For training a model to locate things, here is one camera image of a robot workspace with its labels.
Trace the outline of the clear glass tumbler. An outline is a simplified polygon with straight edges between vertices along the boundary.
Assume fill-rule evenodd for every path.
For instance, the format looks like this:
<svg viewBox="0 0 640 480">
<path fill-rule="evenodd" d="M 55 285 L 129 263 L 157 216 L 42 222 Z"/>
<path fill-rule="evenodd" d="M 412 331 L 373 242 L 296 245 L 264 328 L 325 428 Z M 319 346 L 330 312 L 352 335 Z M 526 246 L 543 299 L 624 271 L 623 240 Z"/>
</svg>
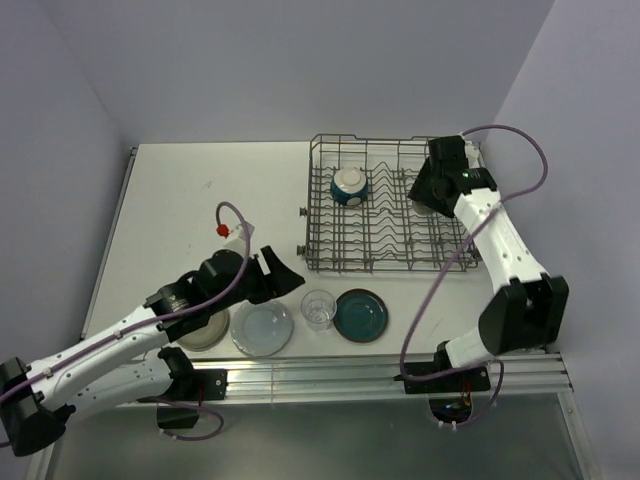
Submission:
<svg viewBox="0 0 640 480">
<path fill-rule="evenodd" d="M 331 293 L 316 289 L 304 295 L 300 310 L 307 326 L 312 331 L 320 332 L 328 330 L 332 326 L 337 303 Z"/>
</svg>

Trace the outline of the teal white ceramic bowl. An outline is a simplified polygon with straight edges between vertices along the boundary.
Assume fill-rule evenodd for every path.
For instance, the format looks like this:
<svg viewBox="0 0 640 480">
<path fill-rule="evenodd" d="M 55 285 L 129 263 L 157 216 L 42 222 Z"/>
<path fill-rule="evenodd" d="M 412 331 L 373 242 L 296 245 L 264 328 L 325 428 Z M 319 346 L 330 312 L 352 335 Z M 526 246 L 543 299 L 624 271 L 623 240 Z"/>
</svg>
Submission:
<svg viewBox="0 0 640 480">
<path fill-rule="evenodd" d="M 359 168 L 342 168 L 335 172 L 330 183 L 333 200 L 342 206 L 355 207 L 368 194 L 368 180 Z"/>
</svg>

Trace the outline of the olive ceramic mug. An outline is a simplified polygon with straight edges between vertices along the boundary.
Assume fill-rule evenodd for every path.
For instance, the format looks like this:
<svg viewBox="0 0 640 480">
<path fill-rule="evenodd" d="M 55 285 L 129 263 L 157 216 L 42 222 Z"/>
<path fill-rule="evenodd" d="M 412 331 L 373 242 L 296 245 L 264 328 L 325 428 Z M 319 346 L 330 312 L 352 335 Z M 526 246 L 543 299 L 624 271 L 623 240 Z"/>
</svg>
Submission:
<svg viewBox="0 0 640 480">
<path fill-rule="evenodd" d="M 418 215 L 421 215 L 421 216 L 429 216 L 435 213 L 433 209 L 431 209 L 430 207 L 418 201 L 412 202 L 412 208 Z"/>
</svg>

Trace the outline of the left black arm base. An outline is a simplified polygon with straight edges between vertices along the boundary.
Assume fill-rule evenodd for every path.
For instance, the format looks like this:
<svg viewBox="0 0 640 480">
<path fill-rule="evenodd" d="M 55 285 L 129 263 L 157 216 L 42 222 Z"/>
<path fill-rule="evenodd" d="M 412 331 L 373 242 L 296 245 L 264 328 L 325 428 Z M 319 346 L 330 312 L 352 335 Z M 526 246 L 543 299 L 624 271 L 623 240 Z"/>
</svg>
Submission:
<svg viewBox="0 0 640 480">
<path fill-rule="evenodd" d="M 225 419 L 208 401 L 224 400 L 226 390 L 226 370 L 200 370 L 193 374 L 185 391 L 146 397 L 138 403 L 156 405 L 156 424 L 161 435 L 174 441 L 199 442 L 212 439 L 223 431 Z M 213 420 L 215 428 L 209 433 L 194 433 L 193 429 L 200 420 Z"/>
</svg>

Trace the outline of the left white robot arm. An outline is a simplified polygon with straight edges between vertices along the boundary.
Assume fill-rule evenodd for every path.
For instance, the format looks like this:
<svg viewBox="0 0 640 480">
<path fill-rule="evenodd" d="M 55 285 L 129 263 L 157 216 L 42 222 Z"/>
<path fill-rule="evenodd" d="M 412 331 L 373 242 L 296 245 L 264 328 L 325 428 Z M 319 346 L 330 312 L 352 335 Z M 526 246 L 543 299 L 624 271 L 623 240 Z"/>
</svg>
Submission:
<svg viewBox="0 0 640 480">
<path fill-rule="evenodd" d="M 3 362 L 2 447 L 29 456 L 55 443 L 72 422 L 115 406 L 192 399 L 197 376 L 177 341 L 236 304 L 278 299 L 304 282 L 270 247 L 248 258 L 219 250 L 84 341 L 31 363 Z"/>
</svg>

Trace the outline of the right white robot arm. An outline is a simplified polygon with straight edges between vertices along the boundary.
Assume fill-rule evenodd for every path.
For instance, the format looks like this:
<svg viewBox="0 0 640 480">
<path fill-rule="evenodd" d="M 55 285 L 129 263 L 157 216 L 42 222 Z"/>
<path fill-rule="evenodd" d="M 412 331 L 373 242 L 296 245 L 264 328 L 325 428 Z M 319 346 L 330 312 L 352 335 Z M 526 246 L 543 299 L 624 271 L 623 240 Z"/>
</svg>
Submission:
<svg viewBox="0 0 640 480">
<path fill-rule="evenodd" d="M 462 383 L 467 368 L 516 350 L 554 343 L 569 296 L 561 276 L 551 276 L 518 234 L 505 209 L 509 196 L 499 191 L 484 167 L 474 167 L 460 135 L 428 143 L 425 163 L 408 197 L 458 220 L 468 237 L 456 256 L 474 246 L 484 261 L 493 297 L 467 333 L 446 341 L 434 355 L 433 378 L 443 389 Z"/>
</svg>

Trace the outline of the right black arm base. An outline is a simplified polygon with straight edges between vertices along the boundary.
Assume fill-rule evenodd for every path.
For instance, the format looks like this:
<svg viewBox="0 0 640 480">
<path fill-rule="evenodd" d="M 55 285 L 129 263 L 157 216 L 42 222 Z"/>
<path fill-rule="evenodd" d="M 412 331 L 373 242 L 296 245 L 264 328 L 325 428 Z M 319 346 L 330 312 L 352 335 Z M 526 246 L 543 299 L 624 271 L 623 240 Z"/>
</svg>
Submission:
<svg viewBox="0 0 640 480">
<path fill-rule="evenodd" d="M 495 405 L 504 382 L 504 365 L 499 365 L 495 385 L 489 378 L 489 366 L 463 367 L 446 370 L 439 361 L 409 362 L 407 374 L 398 373 L 395 382 L 401 382 L 406 395 L 445 395 L 451 398 L 436 398 L 429 401 L 429 411 L 439 428 L 452 432 L 471 424 Z M 475 411 L 473 394 L 492 391 L 487 403 Z"/>
</svg>

